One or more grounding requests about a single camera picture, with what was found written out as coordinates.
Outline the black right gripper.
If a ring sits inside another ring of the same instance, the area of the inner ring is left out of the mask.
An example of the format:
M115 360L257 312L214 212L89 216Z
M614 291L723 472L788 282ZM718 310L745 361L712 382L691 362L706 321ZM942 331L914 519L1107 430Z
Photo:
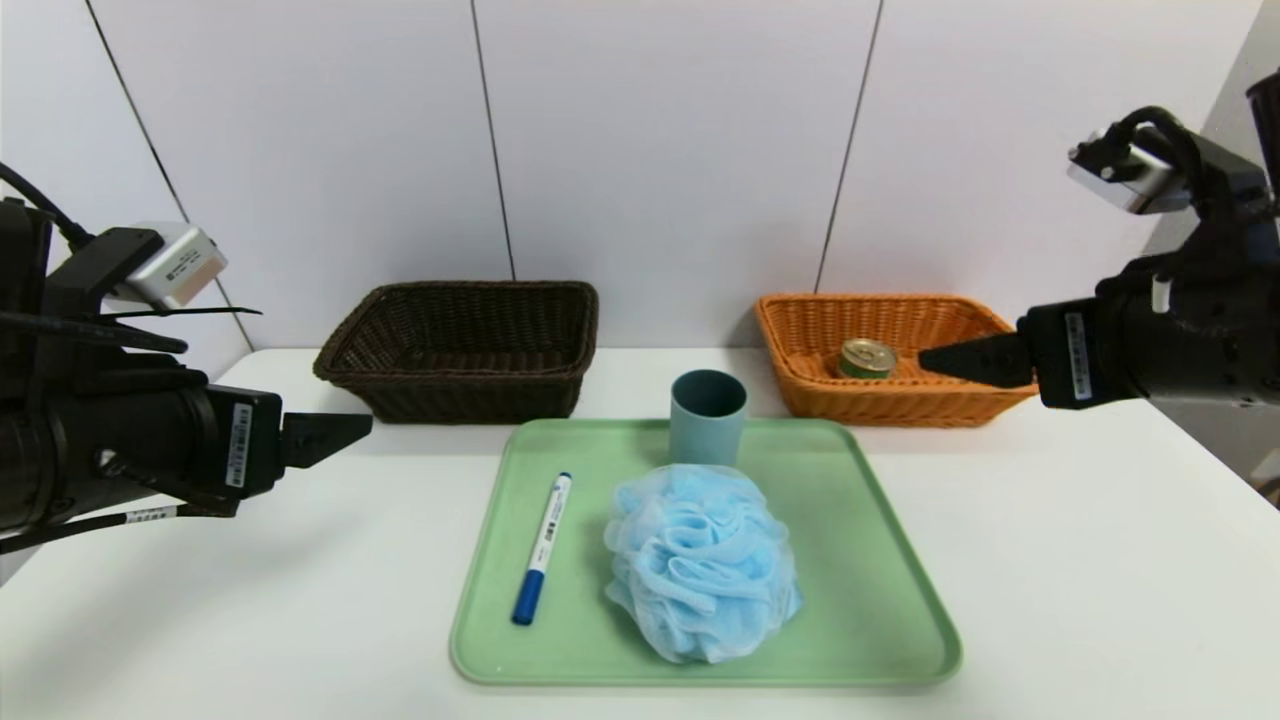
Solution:
M922 350L929 373L1014 389L1036 377L1047 407L1084 410L1132 398L1208 402L1213 365L1204 340L1153 313L1137 292L1097 293L1032 307L1018 333Z

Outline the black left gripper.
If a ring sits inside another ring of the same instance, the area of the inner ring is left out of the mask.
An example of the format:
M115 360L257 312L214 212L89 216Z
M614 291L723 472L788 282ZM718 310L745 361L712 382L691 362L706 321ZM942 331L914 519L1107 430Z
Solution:
M229 386L148 395L125 409L114 436L95 450L95 474L140 497L175 500L174 518L233 518L243 501L274 487L283 466L314 468L372 430L369 414L282 419L278 396Z

